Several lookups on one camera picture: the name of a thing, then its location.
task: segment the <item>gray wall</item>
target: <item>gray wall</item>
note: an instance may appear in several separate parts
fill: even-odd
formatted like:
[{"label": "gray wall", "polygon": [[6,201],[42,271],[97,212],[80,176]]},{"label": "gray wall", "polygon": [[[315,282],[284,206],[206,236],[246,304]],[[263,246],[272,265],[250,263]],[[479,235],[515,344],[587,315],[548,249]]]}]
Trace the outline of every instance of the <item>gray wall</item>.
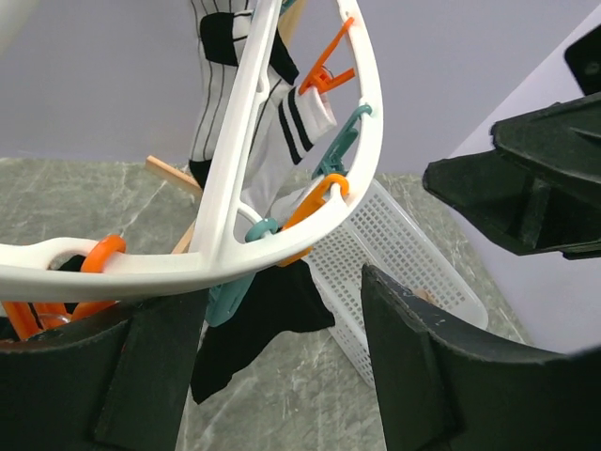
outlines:
[{"label": "gray wall", "polygon": [[[598,4],[361,1],[385,97],[380,171],[449,155]],[[309,1],[291,50],[303,72],[335,23],[331,1]],[[0,156],[185,161],[202,95],[195,58],[188,0],[41,2],[0,59]],[[355,89],[331,97],[344,122]]]}]

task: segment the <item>gray marble floor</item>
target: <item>gray marble floor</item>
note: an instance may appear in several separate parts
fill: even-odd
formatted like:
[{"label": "gray marble floor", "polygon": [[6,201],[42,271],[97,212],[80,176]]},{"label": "gray marble floor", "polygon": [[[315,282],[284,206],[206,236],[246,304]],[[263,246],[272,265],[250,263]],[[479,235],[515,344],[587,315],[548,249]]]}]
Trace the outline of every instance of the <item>gray marble floor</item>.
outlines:
[{"label": "gray marble floor", "polygon": [[[298,186],[304,175],[298,175]],[[446,209],[415,176],[381,176],[483,301],[495,334],[529,342]],[[121,233],[128,250],[168,253],[191,223],[188,194],[140,164],[0,160],[0,242]],[[179,451],[385,449],[375,391],[326,331],[280,334],[221,393],[188,400]]]}]

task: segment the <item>orange ring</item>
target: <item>orange ring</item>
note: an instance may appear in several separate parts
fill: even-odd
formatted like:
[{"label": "orange ring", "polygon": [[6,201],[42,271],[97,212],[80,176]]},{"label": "orange ring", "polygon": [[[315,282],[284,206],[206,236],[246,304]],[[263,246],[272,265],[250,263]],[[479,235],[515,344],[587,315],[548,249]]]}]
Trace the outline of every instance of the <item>orange ring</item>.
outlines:
[{"label": "orange ring", "polygon": [[[109,235],[94,246],[82,265],[81,272],[99,273],[104,269],[107,260],[116,252],[125,252],[126,243],[118,235]],[[102,301],[99,303],[78,303],[73,310],[71,320],[89,317],[115,304],[115,301]]]}]

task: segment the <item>perforated basket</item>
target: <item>perforated basket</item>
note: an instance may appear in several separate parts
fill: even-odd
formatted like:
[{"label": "perforated basket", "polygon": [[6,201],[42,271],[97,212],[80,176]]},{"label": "perforated basket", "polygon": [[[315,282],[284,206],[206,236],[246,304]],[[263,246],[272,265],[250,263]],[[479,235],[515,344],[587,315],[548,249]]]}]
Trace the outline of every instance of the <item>perforated basket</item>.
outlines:
[{"label": "perforated basket", "polygon": [[361,307],[361,269],[378,266],[405,287],[423,288],[438,306],[485,329],[485,307],[408,214],[377,181],[355,212],[307,257],[317,288],[336,317],[331,334],[374,386]]}]

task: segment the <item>drying rack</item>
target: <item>drying rack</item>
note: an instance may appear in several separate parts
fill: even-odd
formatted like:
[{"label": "drying rack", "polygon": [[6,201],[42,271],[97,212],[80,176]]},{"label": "drying rack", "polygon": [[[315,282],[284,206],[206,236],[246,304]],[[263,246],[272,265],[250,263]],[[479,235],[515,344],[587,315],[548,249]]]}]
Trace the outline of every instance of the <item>drying rack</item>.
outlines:
[{"label": "drying rack", "polygon": [[[288,39],[303,7],[299,1],[283,20]],[[342,224],[359,205],[378,165],[382,142],[382,98],[376,59],[356,0],[337,0],[345,23],[354,23],[347,41],[355,59],[360,87],[359,107],[371,112],[361,121],[355,159],[346,178],[347,195],[333,184],[329,198],[315,213],[281,232],[261,240],[240,243],[233,230],[237,214],[253,223],[261,218],[239,200],[257,112],[270,91],[267,67],[270,48],[280,19],[282,0],[259,0],[225,114],[211,171],[197,220],[182,238],[187,253],[130,255],[117,253],[103,273],[47,271],[64,254],[88,255],[97,241],[56,238],[26,246],[0,244],[0,301],[27,303],[98,302],[106,299],[139,299],[214,287],[260,271],[298,255]],[[150,159],[147,167],[177,185],[200,195],[192,180],[173,167]]]}]

